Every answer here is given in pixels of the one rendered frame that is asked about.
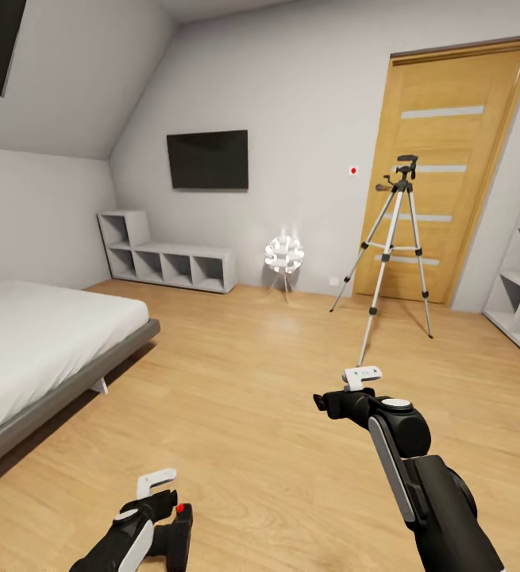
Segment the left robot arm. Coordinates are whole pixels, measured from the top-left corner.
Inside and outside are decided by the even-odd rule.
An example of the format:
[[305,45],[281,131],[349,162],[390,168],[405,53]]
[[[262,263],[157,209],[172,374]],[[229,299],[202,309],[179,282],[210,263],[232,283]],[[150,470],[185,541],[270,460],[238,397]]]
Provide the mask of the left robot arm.
[[176,479],[175,468],[138,478],[137,500],[122,507],[105,537],[68,572],[137,572],[151,549],[153,524],[166,519],[177,506],[177,490],[152,493],[151,488]]

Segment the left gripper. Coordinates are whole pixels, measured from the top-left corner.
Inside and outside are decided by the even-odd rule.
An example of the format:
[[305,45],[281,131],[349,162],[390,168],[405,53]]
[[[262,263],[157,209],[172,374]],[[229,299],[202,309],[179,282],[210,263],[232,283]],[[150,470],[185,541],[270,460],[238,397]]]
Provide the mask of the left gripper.
[[143,500],[130,501],[123,505],[122,511],[124,512],[127,509],[145,504],[152,510],[152,524],[155,524],[156,521],[166,519],[171,515],[171,510],[177,506],[177,498],[177,490],[171,491],[168,489],[163,492],[153,493],[151,497],[143,498]]

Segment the camera tripod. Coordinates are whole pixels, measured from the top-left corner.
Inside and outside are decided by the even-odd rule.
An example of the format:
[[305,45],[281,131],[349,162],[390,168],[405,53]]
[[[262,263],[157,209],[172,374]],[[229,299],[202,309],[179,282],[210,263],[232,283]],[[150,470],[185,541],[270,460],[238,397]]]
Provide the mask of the camera tripod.
[[[394,213],[393,213],[392,218],[391,218],[391,225],[390,225],[390,229],[389,229],[388,236],[387,236],[387,244],[381,246],[384,249],[384,253],[382,256],[382,267],[380,269],[380,275],[379,275],[379,279],[377,281],[377,287],[376,287],[376,293],[374,295],[374,301],[372,301],[372,306],[371,306],[371,308],[369,308],[368,329],[366,329],[366,335],[364,336],[363,348],[361,348],[361,355],[360,355],[361,357],[363,357],[364,348],[366,346],[366,341],[368,340],[368,334],[369,334],[369,328],[371,327],[372,316],[375,316],[377,313],[377,310],[376,310],[377,296],[379,295],[379,289],[380,289],[380,285],[382,282],[382,276],[383,276],[385,264],[388,263],[388,261],[390,260],[390,254],[391,254],[392,250],[415,250],[415,253],[418,256],[418,265],[419,265],[420,277],[421,277],[421,282],[422,282],[422,296],[424,297],[424,301],[425,301],[426,322],[428,323],[429,336],[431,338],[433,337],[433,334],[431,334],[431,327],[429,327],[428,303],[426,302],[426,299],[429,297],[429,293],[426,291],[425,279],[424,279],[424,273],[423,273],[423,267],[422,267],[422,257],[421,257],[422,247],[420,246],[419,235],[418,235],[418,226],[417,226],[417,219],[416,219],[415,205],[414,205],[414,195],[413,195],[413,184],[409,183],[408,179],[407,179],[407,173],[408,172],[411,172],[411,179],[412,180],[414,180],[416,178],[415,170],[416,170],[416,161],[417,160],[418,160],[418,157],[415,157],[414,155],[402,155],[402,156],[398,157],[397,161],[411,161],[411,166],[403,166],[402,168],[396,168],[396,172],[401,172],[403,174],[403,178],[399,182],[397,182],[396,184],[392,184],[393,188],[392,188],[391,194],[388,197],[388,200],[385,202],[384,207],[381,210],[380,216],[376,220],[376,223],[372,227],[372,230],[368,236],[368,239],[366,240],[366,242],[361,243],[362,250],[360,252],[360,256],[358,256],[358,258],[356,259],[355,265],[351,269],[349,275],[344,279],[345,284],[344,284],[343,288],[341,289],[341,293],[342,293],[345,289],[346,284],[350,281],[352,273],[354,272],[354,269],[358,265],[358,262],[360,261],[361,256],[363,255],[363,252],[365,251],[365,249],[367,249],[369,245],[376,245],[374,242],[370,242],[370,241],[373,237],[373,234],[377,230],[377,227],[379,226],[380,221],[383,219],[383,215],[386,213],[386,210],[389,207],[389,204],[393,200],[395,193],[398,192],[398,196],[396,198]],[[398,225],[399,212],[400,212],[401,205],[403,202],[403,196],[404,196],[405,190],[407,190],[407,194],[408,194],[408,198],[409,198],[410,214],[411,214],[412,226],[413,226],[413,230],[414,230],[415,247],[395,247],[395,246],[393,246],[394,239],[395,239],[395,231],[396,231],[396,227]]]

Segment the digital camera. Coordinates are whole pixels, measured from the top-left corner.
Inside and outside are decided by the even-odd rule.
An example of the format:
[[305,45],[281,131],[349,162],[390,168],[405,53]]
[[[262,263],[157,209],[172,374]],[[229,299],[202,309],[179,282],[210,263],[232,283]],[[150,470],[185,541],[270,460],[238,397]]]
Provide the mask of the digital camera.
[[187,572],[190,550],[193,506],[179,504],[175,508],[177,518],[171,523],[153,524],[152,545],[145,558],[166,555],[168,572]]

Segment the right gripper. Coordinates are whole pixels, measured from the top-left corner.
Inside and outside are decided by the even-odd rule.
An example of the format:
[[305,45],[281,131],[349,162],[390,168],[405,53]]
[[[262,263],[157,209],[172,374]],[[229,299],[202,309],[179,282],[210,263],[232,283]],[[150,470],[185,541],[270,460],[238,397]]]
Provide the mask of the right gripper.
[[313,398],[319,411],[327,411],[327,416],[332,420],[335,419],[351,419],[356,424],[355,410],[358,402],[366,397],[375,397],[373,388],[363,388],[357,392],[345,392],[344,390],[336,392],[327,392],[322,395],[314,394]]

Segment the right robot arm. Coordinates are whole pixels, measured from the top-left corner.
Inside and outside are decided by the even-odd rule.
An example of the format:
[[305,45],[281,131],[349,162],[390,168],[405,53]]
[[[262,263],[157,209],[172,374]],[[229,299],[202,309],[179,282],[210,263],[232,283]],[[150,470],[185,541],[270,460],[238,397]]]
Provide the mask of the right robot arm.
[[344,390],[313,398],[332,420],[348,418],[369,431],[425,572],[503,572],[503,561],[477,524],[469,487],[439,454],[427,454],[431,434],[423,415],[408,400],[363,388],[362,382],[381,377],[376,366],[345,369]]

